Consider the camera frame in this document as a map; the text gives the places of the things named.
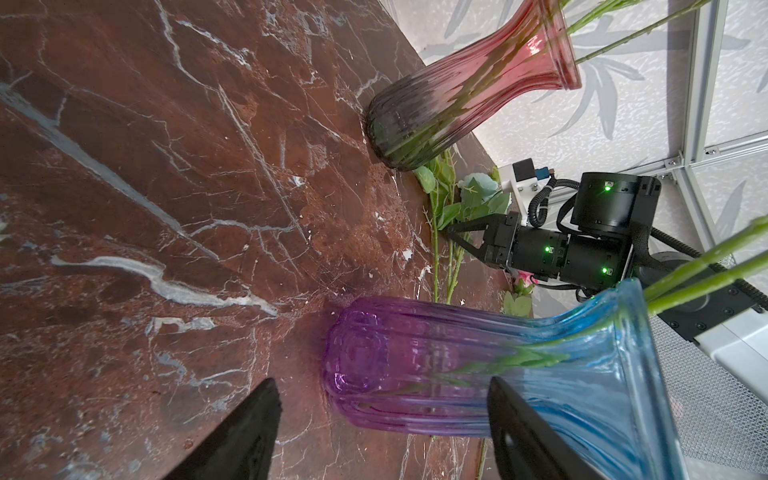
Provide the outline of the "blue purple glass vase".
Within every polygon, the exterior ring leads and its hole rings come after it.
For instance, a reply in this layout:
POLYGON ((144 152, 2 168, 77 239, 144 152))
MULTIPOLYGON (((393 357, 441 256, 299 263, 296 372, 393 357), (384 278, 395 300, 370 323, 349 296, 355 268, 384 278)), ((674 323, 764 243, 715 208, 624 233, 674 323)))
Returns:
POLYGON ((687 475, 635 280, 537 319, 360 298, 330 329, 322 374, 356 426, 458 437, 489 435, 487 393, 500 377, 604 477, 687 475))

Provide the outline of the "pink blossom spray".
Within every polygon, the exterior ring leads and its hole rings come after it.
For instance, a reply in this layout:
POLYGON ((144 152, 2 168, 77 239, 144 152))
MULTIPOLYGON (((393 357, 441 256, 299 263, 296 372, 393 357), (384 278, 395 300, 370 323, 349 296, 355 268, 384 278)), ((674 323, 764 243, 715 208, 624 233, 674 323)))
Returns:
POLYGON ((532 318, 532 294, 537 280, 531 273, 520 270, 513 270, 507 277, 508 290, 504 294, 502 312, 508 316, 532 318))

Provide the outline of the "red smoky glass vase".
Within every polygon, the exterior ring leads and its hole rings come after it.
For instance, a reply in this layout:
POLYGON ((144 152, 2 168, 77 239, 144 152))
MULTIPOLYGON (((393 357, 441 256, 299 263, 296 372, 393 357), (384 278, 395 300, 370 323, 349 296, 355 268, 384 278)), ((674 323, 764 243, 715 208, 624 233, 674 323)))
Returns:
POLYGON ((525 1, 498 31, 378 93, 365 131, 387 166, 411 171, 516 97, 581 85, 560 2, 525 1))

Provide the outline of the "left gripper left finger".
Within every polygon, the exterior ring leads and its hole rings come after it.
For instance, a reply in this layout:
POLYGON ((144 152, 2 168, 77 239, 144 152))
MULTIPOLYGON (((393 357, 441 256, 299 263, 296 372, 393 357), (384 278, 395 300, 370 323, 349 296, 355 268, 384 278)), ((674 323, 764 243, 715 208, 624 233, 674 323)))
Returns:
POLYGON ((262 381, 168 479, 266 479, 282 413, 274 379, 262 381))

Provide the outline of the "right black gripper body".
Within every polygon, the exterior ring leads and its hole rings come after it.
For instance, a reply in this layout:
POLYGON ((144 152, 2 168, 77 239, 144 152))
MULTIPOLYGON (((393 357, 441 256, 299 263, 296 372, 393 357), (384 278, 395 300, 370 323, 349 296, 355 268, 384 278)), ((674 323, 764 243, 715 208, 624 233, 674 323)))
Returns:
POLYGON ((542 279, 559 276, 568 248, 566 234, 522 226, 516 212, 492 214, 484 220, 481 259, 485 264, 542 279))

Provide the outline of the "flower bunch on table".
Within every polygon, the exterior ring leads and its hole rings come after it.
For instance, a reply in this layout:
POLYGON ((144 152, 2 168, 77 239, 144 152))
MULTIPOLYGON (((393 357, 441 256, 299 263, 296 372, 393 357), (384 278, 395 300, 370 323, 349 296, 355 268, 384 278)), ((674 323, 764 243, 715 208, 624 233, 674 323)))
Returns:
POLYGON ((456 223, 507 213, 511 195, 502 190, 497 168, 460 177, 451 149, 417 168, 414 174, 428 198, 425 216, 432 247, 432 297, 435 302, 449 304, 458 286, 465 250, 442 235, 456 223))

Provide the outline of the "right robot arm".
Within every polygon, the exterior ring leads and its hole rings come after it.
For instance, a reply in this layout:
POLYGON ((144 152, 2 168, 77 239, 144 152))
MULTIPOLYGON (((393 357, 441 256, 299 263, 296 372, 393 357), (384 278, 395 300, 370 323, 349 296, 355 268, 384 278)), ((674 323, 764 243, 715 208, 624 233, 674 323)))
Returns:
POLYGON ((748 277, 766 269, 767 257, 724 263, 766 236, 765 218, 701 252, 654 226, 656 178, 591 172, 574 181, 541 169, 529 185, 532 197, 512 211, 491 178, 471 176, 438 227, 488 266, 582 298, 638 279, 653 315, 766 396, 767 323, 757 313, 767 297, 748 277))

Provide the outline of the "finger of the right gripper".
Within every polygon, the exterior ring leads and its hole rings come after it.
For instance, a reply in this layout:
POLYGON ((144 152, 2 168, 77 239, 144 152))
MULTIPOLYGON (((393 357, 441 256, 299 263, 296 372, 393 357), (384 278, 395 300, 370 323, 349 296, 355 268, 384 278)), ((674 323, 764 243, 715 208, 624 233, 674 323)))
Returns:
POLYGON ((446 236, 457 244, 464 252, 478 261, 486 264, 487 259, 487 235, 478 232, 447 232, 446 236))
POLYGON ((504 223, 503 215, 486 215, 477 219, 454 223, 446 228, 446 233, 484 231, 488 227, 504 223))

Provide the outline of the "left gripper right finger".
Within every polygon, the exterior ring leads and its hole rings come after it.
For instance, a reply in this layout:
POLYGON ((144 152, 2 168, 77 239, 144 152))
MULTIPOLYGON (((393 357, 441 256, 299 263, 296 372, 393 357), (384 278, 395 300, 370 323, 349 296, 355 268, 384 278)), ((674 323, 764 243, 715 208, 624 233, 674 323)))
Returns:
POLYGON ((494 456, 503 479, 600 479, 502 378, 491 378, 487 411, 494 456))

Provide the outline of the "coral pink rose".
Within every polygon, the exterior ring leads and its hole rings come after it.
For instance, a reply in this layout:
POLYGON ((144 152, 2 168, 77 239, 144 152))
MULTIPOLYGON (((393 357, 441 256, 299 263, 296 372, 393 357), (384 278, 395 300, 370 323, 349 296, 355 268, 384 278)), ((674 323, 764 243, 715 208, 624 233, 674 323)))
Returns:
POLYGON ((446 230, 452 242, 483 263, 506 272, 527 272, 540 280, 561 279, 565 290, 589 293, 585 303, 553 320, 530 343, 510 355, 470 362, 438 375, 441 382, 467 387, 472 380, 504 377, 514 370, 579 365, 589 367, 628 355, 639 365, 653 352, 649 319, 707 295, 733 287, 747 294, 745 277, 767 267, 761 253, 733 268, 720 261, 766 235, 760 217, 745 230, 705 253, 671 268, 642 250, 648 237, 662 232, 635 224, 624 237, 592 238, 520 225, 513 214, 493 214, 446 230))
POLYGON ((704 257, 691 260, 651 284, 643 292, 648 315, 654 316, 671 308, 699 299, 707 294, 728 287, 737 280, 759 273, 767 268, 767 252, 763 251, 750 260, 726 269, 687 287, 681 285, 709 268, 704 257))

